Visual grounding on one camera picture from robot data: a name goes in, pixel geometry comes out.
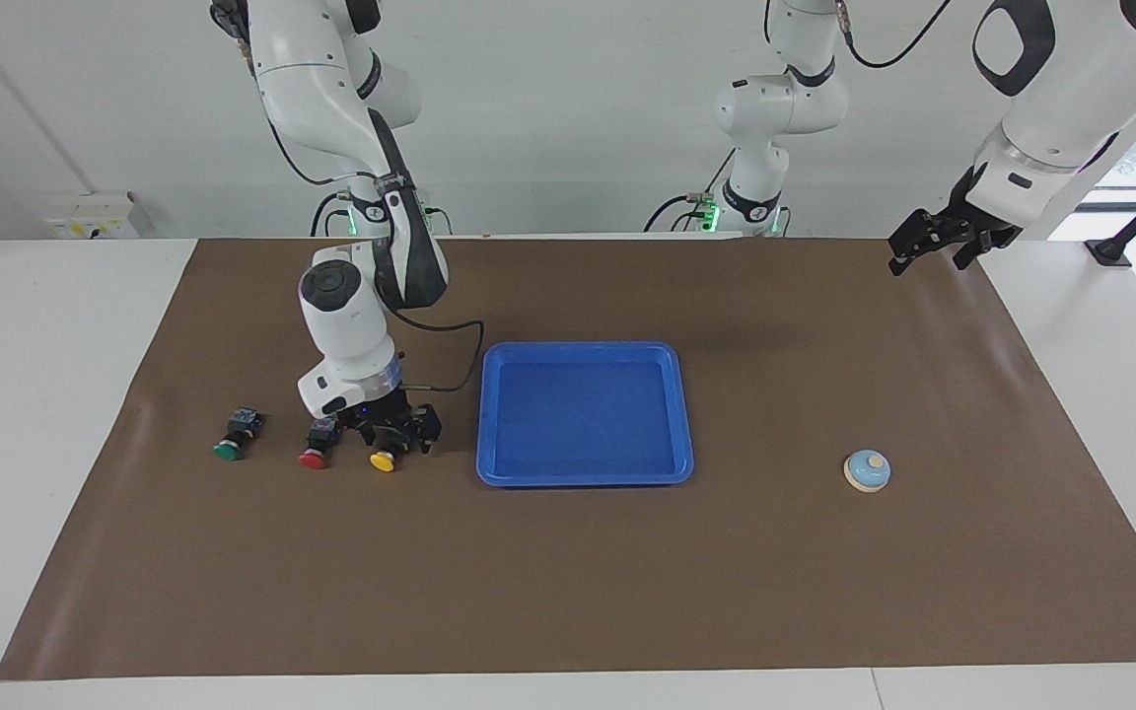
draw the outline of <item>blue plastic tray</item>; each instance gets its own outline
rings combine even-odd
[[[662,342],[504,342],[485,356],[476,470],[499,488],[675,485],[694,468]]]

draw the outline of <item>table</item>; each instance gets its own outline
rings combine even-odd
[[[81,490],[75,471],[99,453],[193,247],[0,243],[0,655]],[[1136,277],[1081,254],[1078,243],[1019,243],[984,265],[1136,528]],[[1127,707],[1136,665],[0,684],[1,707],[269,707],[302,695],[410,707]]]

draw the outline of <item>brown mat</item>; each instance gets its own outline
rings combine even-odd
[[[319,242],[206,242],[50,554],[0,678],[1136,661],[1136,535],[978,268],[883,242],[448,243],[420,318],[662,340],[694,476],[491,490],[478,383],[398,474],[295,456]],[[132,269],[134,265],[125,265]],[[414,382],[469,333],[392,324]],[[249,459],[209,453],[237,406]],[[857,493],[841,462],[896,474]]]

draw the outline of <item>wall socket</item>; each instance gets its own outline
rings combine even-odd
[[[47,225],[55,239],[149,239],[152,220],[130,192],[53,197]]]

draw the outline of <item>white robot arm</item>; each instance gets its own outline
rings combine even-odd
[[[432,306],[450,272],[392,135],[393,126],[419,116],[419,95],[361,37],[377,26],[379,5],[212,0],[212,18],[243,45],[272,126],[340,159],[350,174],[344,197],[354,224],[374,237],[317,252],[299,283],[306,324],[324,354],[298,383],[303,403],[315,417],[335,415],[369,433],[369,441],[375,428],[392,431],[427,451],[441,423],[432,408],[407,402],[384,308]]]
[[[717,123],[736,148],[713,194],[718,228],[745,234],[766,233],[777,219],[788,152],[774,141],[832,130],[849,111],[849,90],[835,76],[835,0],[780,0],[766,22],[786,70],[738,80],[717,95]]]
[[[1004,33],[1020,50],[1002,66],[991,49]],[[1012,98],[1010,111],[950,206],[916,210],[888,239],[893,274],[951,243],[963,243],[960,269],[1010,245],[1136,117],[1136,0],[995,0],[974,55],[984,77]]]

